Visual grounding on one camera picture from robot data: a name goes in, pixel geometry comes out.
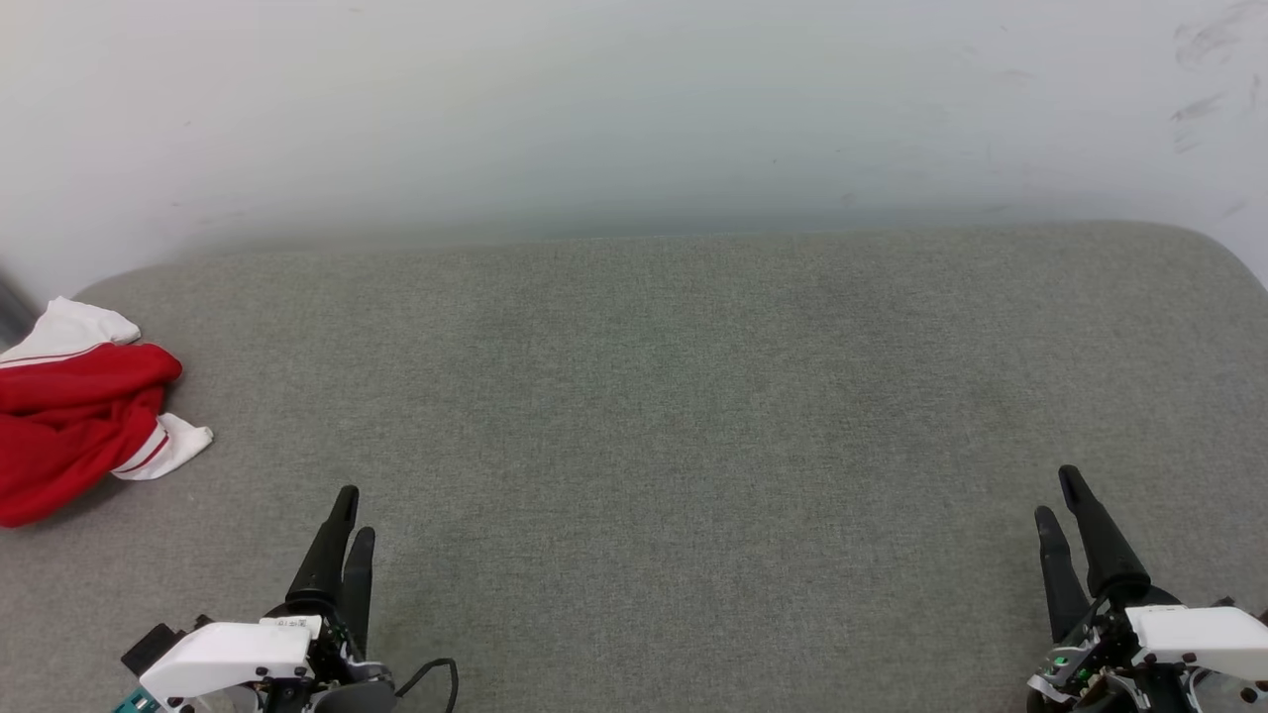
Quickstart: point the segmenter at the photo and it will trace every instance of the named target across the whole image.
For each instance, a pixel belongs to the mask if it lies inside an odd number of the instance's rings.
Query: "white wall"
[[[1118,217],[1265,278],[1260,77],[1264,0],[0,0],[0,269]]]

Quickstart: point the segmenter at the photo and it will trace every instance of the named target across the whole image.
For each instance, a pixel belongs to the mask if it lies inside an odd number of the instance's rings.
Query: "black cable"
[[[397,698],[403,698],[404,694],[410,693],[410,689],[415,684],[422,680],[427,675],[427,671],[435,669],[436,666],[449,666],[449,704],[445,705],[445,713],[454,713],[454,704],[458,703],[458,664],[453,658],[436,658],[435,661],[427,661],[422,665],[422,669],[410,676],[410,680],[397,690]]]

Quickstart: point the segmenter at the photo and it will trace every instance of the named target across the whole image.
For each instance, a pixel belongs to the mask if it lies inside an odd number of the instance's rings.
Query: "gray couch cushion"
[[[346,482],[372,653],[456,657],[468,712],[1017,710],[1065,462],[1164,587],[1268,604],[1268,299],[1181,230],[245,255],[81,298],[217,442],[0,533],[3,710],[110,709],[152,624],[261,615]]]

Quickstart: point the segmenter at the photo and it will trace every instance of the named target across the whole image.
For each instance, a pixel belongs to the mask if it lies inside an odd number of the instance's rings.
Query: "red cloth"
[[[0,525],[47,518],[132,458],[180,369],[153,344],[0,369]]]

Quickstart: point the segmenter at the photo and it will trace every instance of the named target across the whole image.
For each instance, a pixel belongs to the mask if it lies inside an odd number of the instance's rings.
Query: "white stripe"
[[[19,356],[16,359],[10,359],[9,362],[0,362],[0,369],[11,369],[14,367],[30,367],[34,364],[52,364],[53,362],[65,362],[67,359],[74,359],[76,356],[82,356],[89,351],[101,346],[101,344],[94,344],[87,349],[81,349],[74,354],[49,354],[48,356]]]
[[[155,424],[155,433],[150,434],[150,438],[147,438],[146,443],[132,454],[132,458],[128,458],[122,466],[110,472],[119,474],[120,471],[136,468],[145,462],[145,459],[148,458],[156,448],[158,448],[158,444],[162,443],[162,439],[165,438],[167,438],[167,429],[162,428],[161,424]]]

